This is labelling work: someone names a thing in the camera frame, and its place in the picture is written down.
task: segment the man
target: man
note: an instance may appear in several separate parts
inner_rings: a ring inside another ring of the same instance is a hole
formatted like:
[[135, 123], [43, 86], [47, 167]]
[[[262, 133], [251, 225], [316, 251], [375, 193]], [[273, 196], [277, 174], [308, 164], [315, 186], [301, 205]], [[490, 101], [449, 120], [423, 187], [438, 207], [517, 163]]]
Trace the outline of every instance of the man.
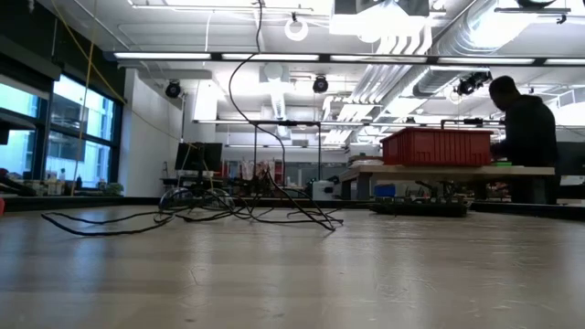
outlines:
[[[558, 157], [556, 124], [547, 105], [539, 97], [520, 94], [507, 76], [492, 81], [490, 96], [505, 112], [505, 140], [492, 147], [493, 155], [506, 157], [512, 165], [554, 167]], [[557, 202], [557, 178], [517, 178], [510, 187], [514, 203]]]

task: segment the wooden surface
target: wooden surface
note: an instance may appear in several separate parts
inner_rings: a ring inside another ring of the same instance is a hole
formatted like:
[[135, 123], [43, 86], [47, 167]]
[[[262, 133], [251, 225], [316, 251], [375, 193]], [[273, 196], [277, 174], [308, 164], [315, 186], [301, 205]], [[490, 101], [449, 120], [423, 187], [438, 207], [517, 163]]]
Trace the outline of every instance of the wooden surface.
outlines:
[[[66, 212], [105, 219], [151, 209]], [[285, 213], [267, 218], [284, 220]], [[585, 322], [585, 226], [577, 222], [346, 211], [336, 214], [347, 222], [333, 234], [314, 224], [226, 218], [85, 239], [38, 213], [8, 215], [0, 218], [0, 328], [532, 329]], [[112, 228], [150, 224], [142, 218]]]
[[396, 180], [452, 180], [471, 181], [496, 179], [518, 175], [554, 175], [554, 168], [523, 166], [482, 166], [482, 167], [417, 167], [404, 165], [360, 165], [340, 175], [342, 182], [356, 179], [360, 174], [372, 174], [377, 179]]

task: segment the wooden table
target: wooden table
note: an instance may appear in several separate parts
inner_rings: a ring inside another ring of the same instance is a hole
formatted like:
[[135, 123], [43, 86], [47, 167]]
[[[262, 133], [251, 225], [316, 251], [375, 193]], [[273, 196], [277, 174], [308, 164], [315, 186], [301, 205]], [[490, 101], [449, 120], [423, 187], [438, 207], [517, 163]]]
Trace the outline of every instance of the wooden table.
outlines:
[[357, 199], [370, 198], [372, 180], [403, 181], [455, 181], [473, 182], [494, 180], [511, 176], [554, 175], [552, 167], [482, 166], [482, 167], [417, 167], [404, 165], [359, 165], [339, 176], [342, 182], [342, 198], [351, 198], [351, 182], [357, 181]]

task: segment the ceiling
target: ceiling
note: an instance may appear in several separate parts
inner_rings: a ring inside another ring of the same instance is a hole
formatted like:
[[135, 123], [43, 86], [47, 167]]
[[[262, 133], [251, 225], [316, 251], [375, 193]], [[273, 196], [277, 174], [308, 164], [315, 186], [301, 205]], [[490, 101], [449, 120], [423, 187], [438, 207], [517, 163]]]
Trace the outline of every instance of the ceiling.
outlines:
[[[137, 5], [146, 5], [146, 0], [132, 0]], [[165, 1], [194, 4], [191, 0], [150, 0], [148, 5], [164, 5]], [[91, 37], [92, 18], [83, 8], [93, 11], [93, 0], [38, 0], [47, 8], [57, 4], [67, 22], [85, 37]], [[332, 0], [281, 0], [288, 6], [315, 6], [319, 16], [304, 16], [314, 22], [309, 24], [309, 33], [303, 41], [292, 41], [284, 34], [284, 25], [289, 15], [265, 14], [261, 29], [261, 47], [265, 52], [305, 53], [371, 53], [378, 48], [378, 42], [366, 43], [355, 36], [329, 34], [327, 8]], [[446, 15], [430, 21], [432, 34], [436, 37], [442, 29], [467, 7], [471, 0], [446, 0]], [[253, 14], [215, 14], [200, 12], [176, 12], [172, 10], [143, 10], [129, 5], [128, 0], [98, 0], [97, 17], [107, 28], [98, 28], [96, 44], [103, 50], [184, 50], [184, 51], [241, 51], [251, 52], [256, 48], [256, 22]], [[556, 17], [539, 19], [528, 26], [519, 36], [503, 46], [497, 55], [560, 55], [578, 56], [585, 53], [585, 16], [569, 16], [563, 25], [555, 23]], [[170, 69], [209, 69], [220, 87], [227, 90], [229, 76], [237, 63], [208, 62], [158, 62], [149, 63], [151, 69], [166, 72]], [[270, 105], [270, 95], [262, 92], [259, 81], [261, 64], [244, 66], [234, 80], [234, 94], [244, 111], [259, 111], [262, 105]], [[313, 77], [326, 74], [336, 81], [336, 90], [350, 92], [360, 80], [364, 65], [294, 64], [289, 67], [291, 76]], [[493, 68], [494, 77], [510, 75], [520, 85], [530, 83], [585, 84], [585, 69], [540, 69], [540, 68]], [[314, 107], [321, 109], [324, 95], [314, 95], [308, 90], [310, 84], [293, 92], [286, 92], [284, 99], [288, 106]], [[483, 93], [466, 98], [460, 104], [447, 100], [432, 100], [421, 108], [429, 116], [487, 116], [496, 112], [489, 98]], [[220, 100], [219, 116], [233, 117], [233, 106]]]

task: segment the window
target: window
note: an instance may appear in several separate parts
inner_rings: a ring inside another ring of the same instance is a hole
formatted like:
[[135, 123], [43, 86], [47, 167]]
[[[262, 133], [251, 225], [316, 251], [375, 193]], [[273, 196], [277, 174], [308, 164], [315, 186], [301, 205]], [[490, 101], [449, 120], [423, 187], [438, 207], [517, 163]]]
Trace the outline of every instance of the window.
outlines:
[[[65, 169], [65, 179], [76, 180], [74, 174], [79, 139], [56, 132], [51, 132], [48, 139], [47, 174], [59, 176], [61, 169]], [[81, 177], [83, 187], [95, 188], [101, 180], [109, 181], [110, 151], [110, 146], [81, 141], [77, 176]]]
[[37, 117], [38, 103], [39, 97], [0, 83], [0, 108]]
[[0, 167], [19, 175], [30, 172], [34, 149], [35, 132], [11, 131], [8, 145], [0, 145]]
[[88, 90], [85, 108], [82, 110], [84, 97], [85, 86], [61, 76], [55, 82], [51, 122], [75, 130], [83, 125], [86, 134], [111, 141], [113, 101]]

